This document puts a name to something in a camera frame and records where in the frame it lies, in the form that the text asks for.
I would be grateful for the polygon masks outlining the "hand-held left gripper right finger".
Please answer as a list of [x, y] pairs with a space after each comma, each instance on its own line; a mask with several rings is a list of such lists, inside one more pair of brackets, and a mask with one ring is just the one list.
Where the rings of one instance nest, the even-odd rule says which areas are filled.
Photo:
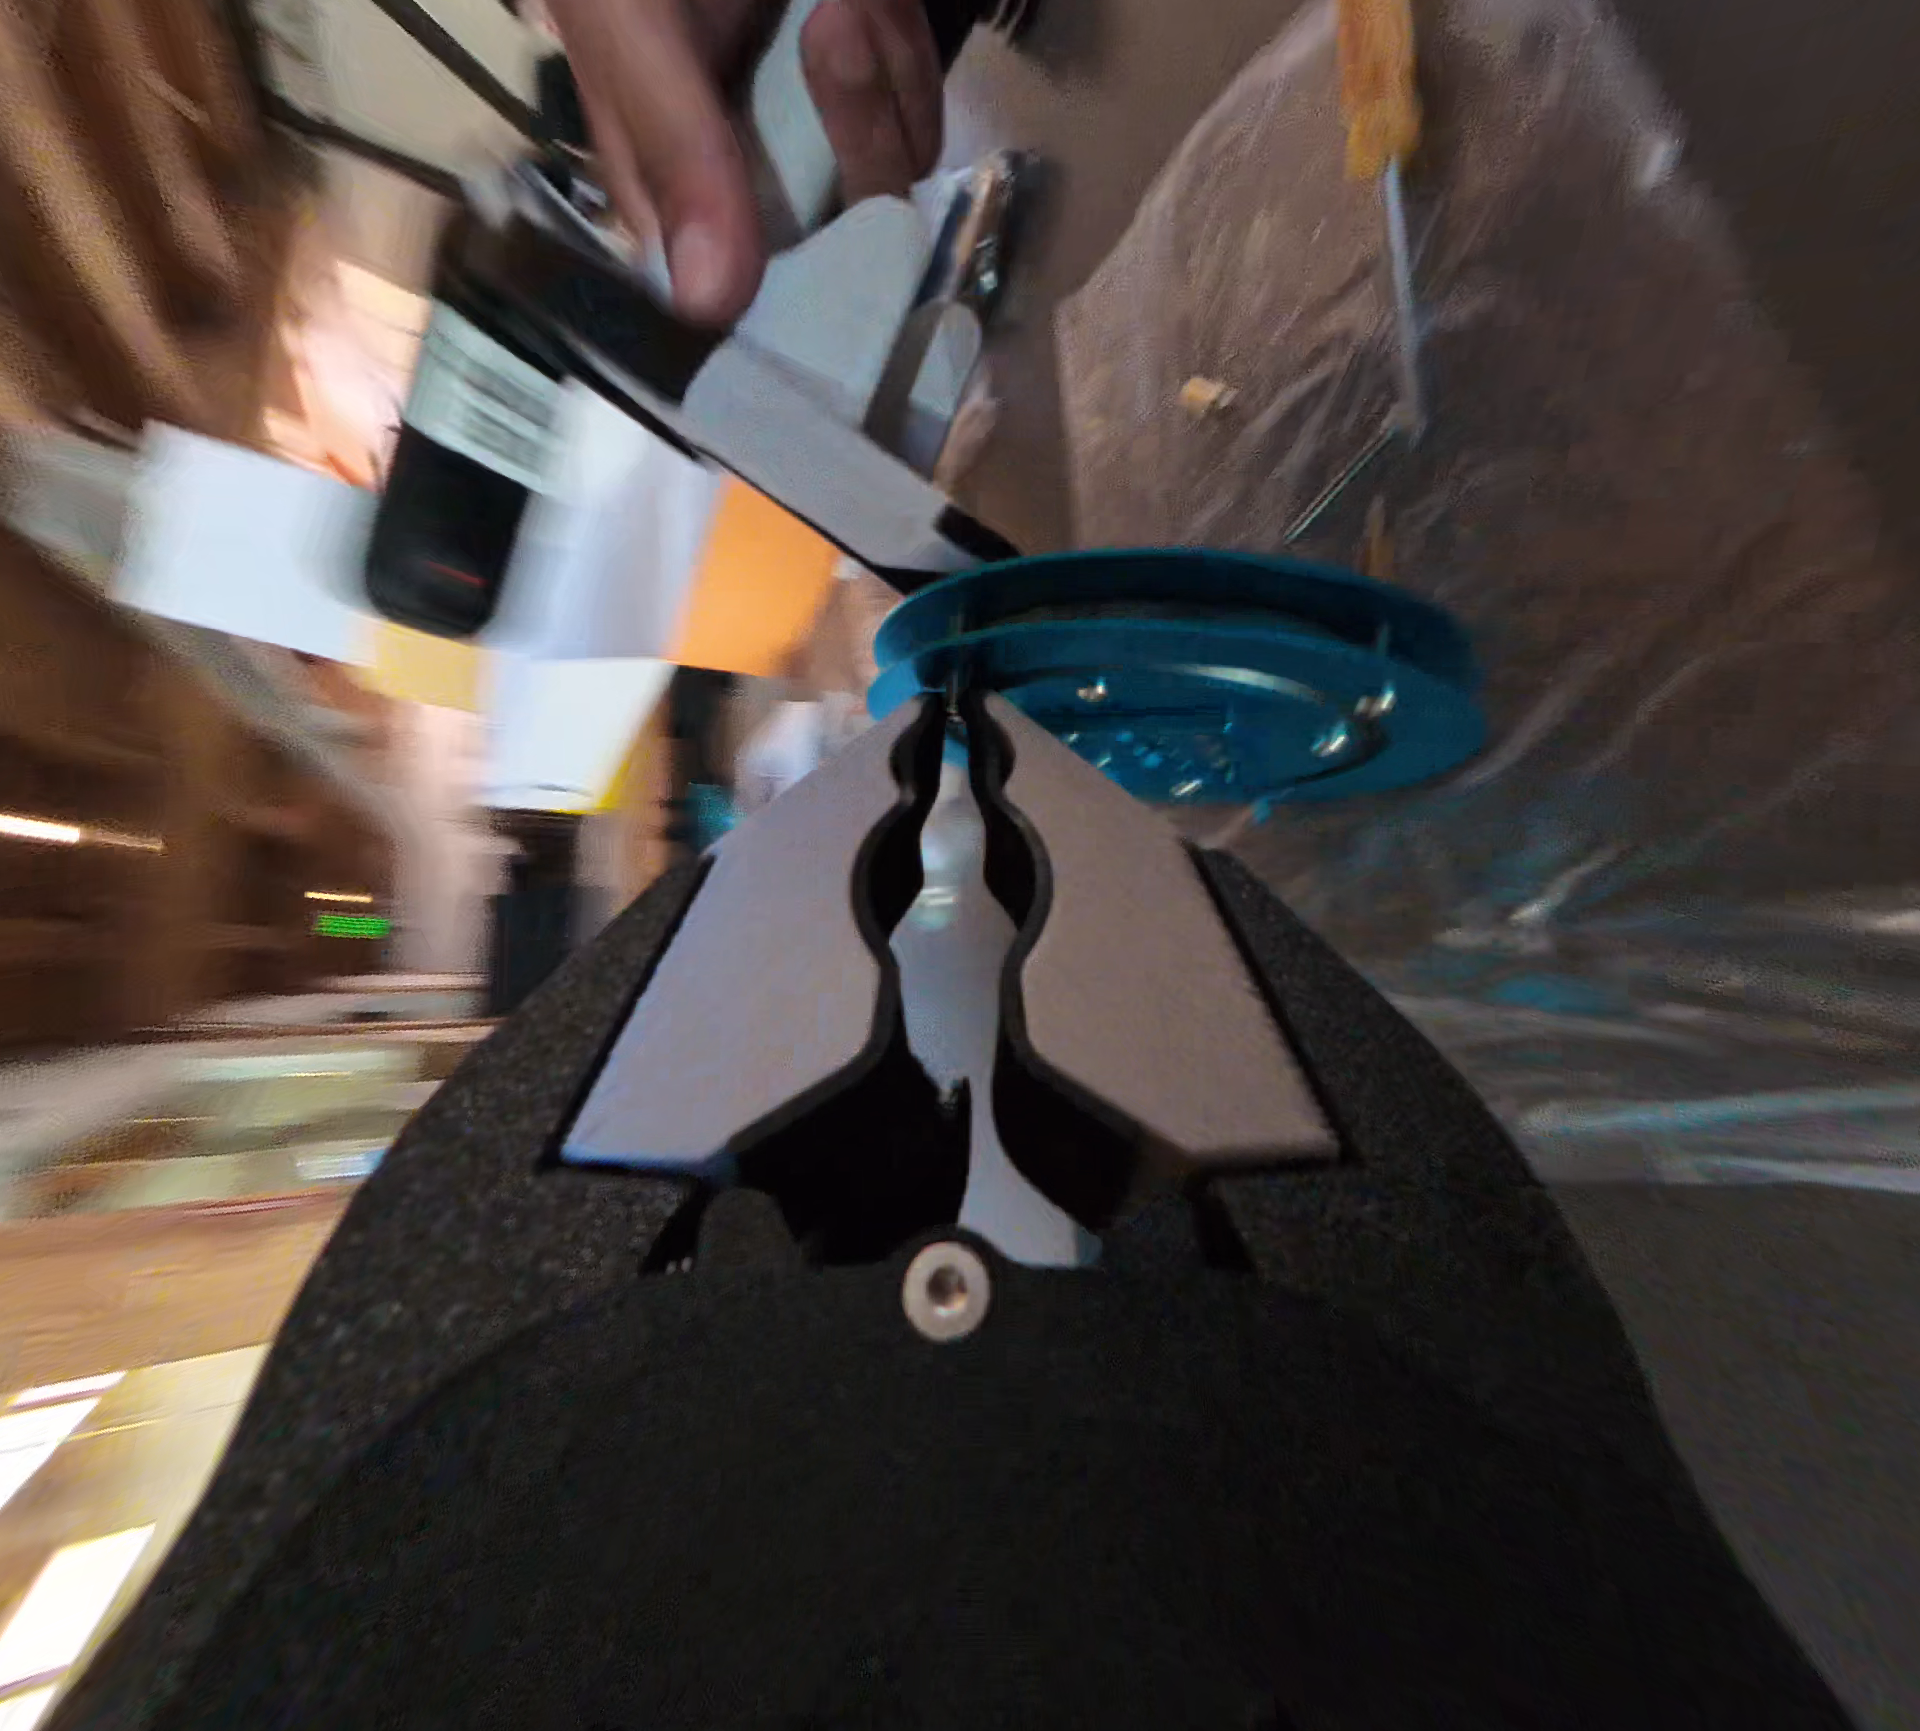
[[1198, 856], [998, 695], [971, 705], [1014, 926], [992, 1110], [1020, 1172], [1330, 1166], [1340, 1140]]

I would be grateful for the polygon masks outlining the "blue metal turntable disc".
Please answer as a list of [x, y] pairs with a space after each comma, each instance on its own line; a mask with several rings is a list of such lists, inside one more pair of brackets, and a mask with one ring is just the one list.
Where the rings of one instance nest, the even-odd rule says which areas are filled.
[[1462, 627], [1365, 575], [1209, 549], [1057, 553], [908, 597], [875, 641], [868, 715], [941, 693], [1006, 699], [1161, 806], [1349, 800], [1438, 780], [1486, 737]]

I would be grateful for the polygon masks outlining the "clear plastic bag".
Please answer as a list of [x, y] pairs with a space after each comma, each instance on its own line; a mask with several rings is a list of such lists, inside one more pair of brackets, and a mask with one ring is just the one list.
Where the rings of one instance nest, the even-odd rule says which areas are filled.
[[[1293, 553], [1466, 629], [1486, 745], [1217, 840], [1557, 1176], [1916, 1198], [1916, 587], [1608, 0], [1414, 0], [1428, 431]], [[1061, 307], [1086, 545], [1281, 553], [1392, 403], [1333, 3]], [[1191, 421], [1193, 377], [1233, 415]]]

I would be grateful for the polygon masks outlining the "orange handled screwdriver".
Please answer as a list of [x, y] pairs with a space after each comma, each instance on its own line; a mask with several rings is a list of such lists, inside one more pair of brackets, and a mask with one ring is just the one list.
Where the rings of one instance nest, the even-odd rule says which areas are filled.
[[1425, 111], [1413, 0], [1333, 0], [1346, 175], [1373, 191], [1384, 233], [1394, 323], [1394, 431], [1414, 443], [1428, 427], [1422, 321], [1408, 217], [1408, 175]]

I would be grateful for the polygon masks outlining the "long metal bolt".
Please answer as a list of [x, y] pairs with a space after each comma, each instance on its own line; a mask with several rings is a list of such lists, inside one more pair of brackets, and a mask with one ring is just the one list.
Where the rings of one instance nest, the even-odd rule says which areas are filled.
[[1349, 497], [1357, 485], [1369, 477], [1384, 457], [1398, 449], [1414, 449], [1427, 435], [1422, 421], [1386, 423], [1366, 445], [1310, 499], [1307, 509], [1291, 523], [1284, 535], [1284, 547], [1301, 545], [1326, 519], [1333, 509]]

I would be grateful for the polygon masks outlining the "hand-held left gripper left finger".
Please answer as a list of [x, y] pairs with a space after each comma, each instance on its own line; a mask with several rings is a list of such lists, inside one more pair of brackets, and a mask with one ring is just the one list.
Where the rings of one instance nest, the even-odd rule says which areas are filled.
[[876, 1066], [943, 769], [944, 705], [917, 695], [719, 842], [558, 1142], [567, 1168], [730, 1172]]

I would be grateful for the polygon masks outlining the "orange cardboard box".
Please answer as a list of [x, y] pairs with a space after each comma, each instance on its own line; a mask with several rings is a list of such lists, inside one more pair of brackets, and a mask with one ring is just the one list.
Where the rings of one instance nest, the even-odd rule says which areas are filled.
[[800, 519], [727, 479], [664, 661], [740, 679], [787, 679], [821, 623], [842, 561]]

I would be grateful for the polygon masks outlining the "person's right hand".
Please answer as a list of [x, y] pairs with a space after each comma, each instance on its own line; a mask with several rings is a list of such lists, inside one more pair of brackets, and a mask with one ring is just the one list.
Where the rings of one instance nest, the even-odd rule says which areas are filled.
[[[766, 269], [735, 99], [789, 0], [542, 0], [622, 221], [656, 239], [674, 305], [728, 329]], [[826, 0], [802, 79], [848, 203], [907, 197], [946, 141], [946, 79], [922, 0]]]

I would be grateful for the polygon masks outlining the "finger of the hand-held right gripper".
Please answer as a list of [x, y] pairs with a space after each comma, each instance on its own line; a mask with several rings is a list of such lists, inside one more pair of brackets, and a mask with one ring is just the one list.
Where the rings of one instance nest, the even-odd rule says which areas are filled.
[[709, 357], [684, 395], [683, 433], [897, 593], [1020, 557], [932, 481], [835, 417], [813, 385], [750, 347], [727, 345]]

